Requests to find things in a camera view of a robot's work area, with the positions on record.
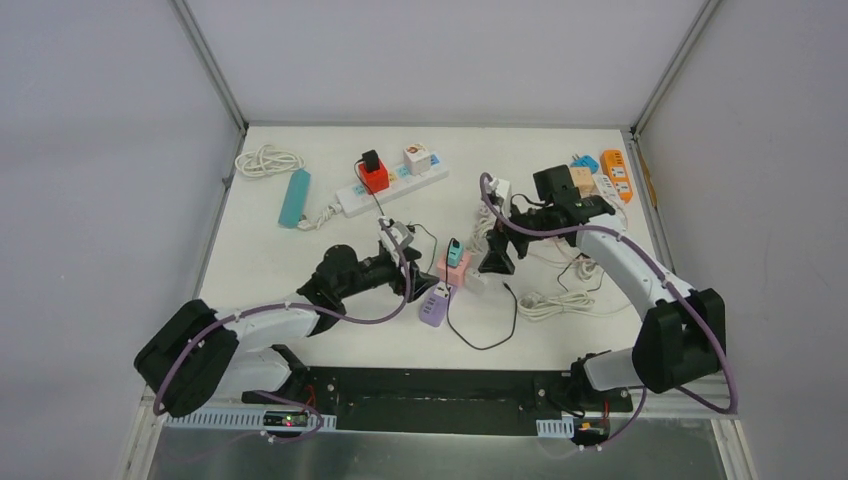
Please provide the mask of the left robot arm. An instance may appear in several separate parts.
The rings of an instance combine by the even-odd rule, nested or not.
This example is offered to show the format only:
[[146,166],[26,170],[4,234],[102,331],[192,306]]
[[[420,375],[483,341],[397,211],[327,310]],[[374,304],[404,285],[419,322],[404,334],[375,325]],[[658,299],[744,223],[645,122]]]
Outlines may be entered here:
[[155,394],[154,411],[187,416],[210,399],[265,391],[281,404],[297,402],[305,378],[276,352],[288,341],[349,321],[346,298],[388,286],[403,303],[420,298],[438,279],[421,270],[412,247],[358,259],[334,245],[307,282],[283,300],[244,310],[216,310],[201,299],[183,304],[139,351],[134,367]]

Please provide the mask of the teal charger plug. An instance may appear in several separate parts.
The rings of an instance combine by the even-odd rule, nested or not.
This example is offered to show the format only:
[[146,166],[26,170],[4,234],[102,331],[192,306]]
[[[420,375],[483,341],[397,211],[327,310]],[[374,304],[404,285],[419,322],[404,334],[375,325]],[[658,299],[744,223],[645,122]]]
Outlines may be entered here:
[[445,264],[449,268],[457,268],[462,262],[464,255],[464,245],[457,239],[453,238],[448,245],[445,257]]

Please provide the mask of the pink cube socket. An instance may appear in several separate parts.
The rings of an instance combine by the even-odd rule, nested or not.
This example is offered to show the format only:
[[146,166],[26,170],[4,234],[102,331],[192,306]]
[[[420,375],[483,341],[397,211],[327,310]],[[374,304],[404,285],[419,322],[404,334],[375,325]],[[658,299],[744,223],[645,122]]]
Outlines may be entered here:
[[447,254],[443,253],[435,265],[436,276],[441,282],[453,287],[462,287],[465,283],[465,274],[471,264],[472,256],[465,251],[456,267],[447,265]]

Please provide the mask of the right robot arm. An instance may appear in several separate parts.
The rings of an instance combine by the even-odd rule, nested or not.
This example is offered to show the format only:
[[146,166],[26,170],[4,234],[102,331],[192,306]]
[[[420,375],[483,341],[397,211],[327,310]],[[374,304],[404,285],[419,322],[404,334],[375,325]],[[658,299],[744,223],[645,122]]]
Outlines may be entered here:
[[664,393],[725,367],[725,306],[715,290],[696,290],[662,266],[629,236],[606,199],[581,195],[567,167],[533,179],[539,201],[521,210],[504,180],[481,174],[481,198],[496,218],[482,271],[511,274],[509,247],[525,257],[531,242],[560,238],[600,266],[641,319],[632,347],[577,361],[578,375],[567,384],[573,405],[593,409],[608,390],[623,387]]

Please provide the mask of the purple power strip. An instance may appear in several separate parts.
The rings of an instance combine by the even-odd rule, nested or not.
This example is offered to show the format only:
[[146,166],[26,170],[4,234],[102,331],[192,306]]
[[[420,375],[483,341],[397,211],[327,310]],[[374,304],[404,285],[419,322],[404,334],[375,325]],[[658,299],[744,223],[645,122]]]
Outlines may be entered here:
[[454,287],[445,282],[438,282],[429,293],[419,309],[419,320],[431,327],[439,327],[447,316],[447,311]]

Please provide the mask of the teal power strip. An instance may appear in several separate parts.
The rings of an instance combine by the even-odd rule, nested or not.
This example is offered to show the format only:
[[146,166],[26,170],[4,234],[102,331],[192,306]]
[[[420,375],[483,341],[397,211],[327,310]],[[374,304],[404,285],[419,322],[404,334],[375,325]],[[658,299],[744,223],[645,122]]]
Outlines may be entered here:
[[292,173],[278,216],[279,226],[287,229],[298,227],[304,213],[310,185],[311,174],[306,169],[301,168]]

